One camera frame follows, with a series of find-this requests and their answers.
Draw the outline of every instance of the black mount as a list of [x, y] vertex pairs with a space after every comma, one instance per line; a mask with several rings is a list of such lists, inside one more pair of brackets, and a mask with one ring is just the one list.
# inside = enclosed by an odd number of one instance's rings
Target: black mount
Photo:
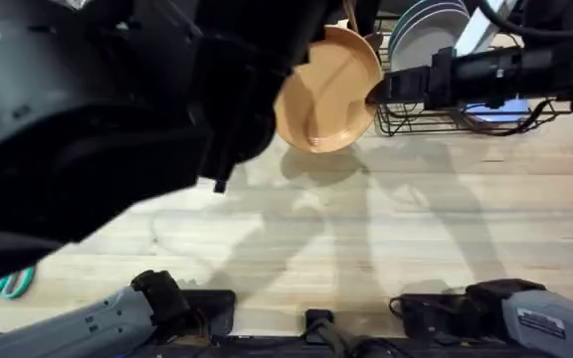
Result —
[[231, 290], [181, 290], [168, 271], [147, 270], [131, 286], [141, 291], [157, 326], [152, 341], [164, 344], [182, 336], [224, 336], [234, 325], [236, 294]]

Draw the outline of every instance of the tan plate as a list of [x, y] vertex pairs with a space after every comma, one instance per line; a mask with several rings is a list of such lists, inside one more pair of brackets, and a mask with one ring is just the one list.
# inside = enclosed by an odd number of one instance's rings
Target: tan plate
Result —
[[292, 146], [325, 153], [359, 138], [375, 115], [368, 93], [382, 80], [377, 55], [353, 31], [325, 27], [310, 63], [294, 69], [276, 102], [278, 134]]

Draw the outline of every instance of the plate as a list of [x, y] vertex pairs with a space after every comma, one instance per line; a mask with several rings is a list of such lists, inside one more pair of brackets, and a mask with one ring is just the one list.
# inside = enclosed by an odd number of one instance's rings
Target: plate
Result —
[[455, 9], [439, 10], [419, 19], [392, 49], [391, 70], [429, 65], [434, 54], [457, 42], [469, 19], [468, 13]]
[[393, 32], [390, 35], [390, 42], [388, 43], [388, 54], [390, 55], [396, 45], [396, 42], [399, 40], [400, 35], [408, 28], [409, 25], [412, 25], [416, 20], [421, 18], [422, 16], [426, 16], [428, 14], [427, 11], [435, 11], [433, 9], [435, 6], [444, 6], [444, 5], [451, 5], [456, 7], [456, 9], [461, 9], [462, 11], [468, 14], [468, 9], [466, 8], [466, 4], [462, 0], [422, 0], [415, 3], [410, 9], [408, 9], [399, 19], [395, 27], [393, 28]]
[[373, 121], [376, 105], [365, 98], [383, 78], [379, 61], [361, 36], [336, 26], [326, 26], [325, 39], [311, 44], [309, 59], [278, 96], [278, 134], [308, 152], [339, 150]]

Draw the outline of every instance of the blue object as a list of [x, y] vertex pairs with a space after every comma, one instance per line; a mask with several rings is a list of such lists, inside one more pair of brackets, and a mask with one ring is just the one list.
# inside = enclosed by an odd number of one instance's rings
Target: blue object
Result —
[[505, 112], [529, 112], [529, 101], [527, 99], [511, 99], [502, 107], [488, 108], [482, 104], [471, 104], [466, 107], [466, 113], [474, 116], [478, 120], [486, 122], [515, 122], [521, 120], [525, 114], [480, 114], [475, 113], [505, 113]]
[[35, 277], [35, 268], [24, 268], [20, 272], [14, 272], [0, 278], [0, 293], [6, 299], [14, 299], [22, 296], [30, 287]]

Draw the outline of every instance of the black cable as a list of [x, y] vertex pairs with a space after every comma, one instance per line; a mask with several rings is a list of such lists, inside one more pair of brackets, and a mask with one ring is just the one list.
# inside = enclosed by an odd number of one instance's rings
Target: black cable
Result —
[[372, 347], [379, 347], [384, 348], [386, 353], [389, 356], [397, 358], [399, 355], [396, 353], [400, 353], [402, 356], [406, 358], [414, 358], [410, 353], [406, 350], [401, 348], [400, 346], [396, 345], [395, 343], [391, 342], [390, 340], [384, 338], [358, 338], [358, 343], [353, 346], [353, 348], [349, 352], [349, 357], [351, 358], [359, 358], [363, 356], [363, 354], [367, 353], [370, 348]]
[[568, 40], [573, 39], [573, 30], [538, 30], [518, 26], [501, 18], [489, 5], [487, 0], [479, 0], [478, 8], [500, 31], [521, 37], [537, 38], [541, 40]]
[[553, 119], [550, 118], [550, 119], [546, 119], [545, 121], [542, 121], [542, 122], [536, 122], [536, 120], [541, 115], [541, 113], [543, 112], [545, 107], [547, 105], [549, 105], [550, 103], [551, 103], [551, 99], [547, 99], [547, 100], [544, 100], [543, 102], [539, 103], [536, 106], [536, 108], [534, 109], [534, 111], [532, 112], [532, 115], [530, 115], [519, 126], [513, 128], [513, 129], [509, 129], [509, 130], [502, 131], [502, 132], [493, 132], [493, 131], [488, 131], [488, 130], [484, 130], [484, 129], [477, 129], [477, 128], [470, 127], [469, 130], [471, 132], [477, 133], [477, 134], [499, 136], [499, 137], [509, 136], [509, 135], [513, 135], [513, 134], [523, 134], [523, 133], [526, 133], [526, 132], [528, 132], [534, 128], [538, 128], [541, 124], [543, 124], [543, 122], [546, 123], [546, 122], [549, 122], [551, 120], [556, 119], [556, 116], [554, 116]]

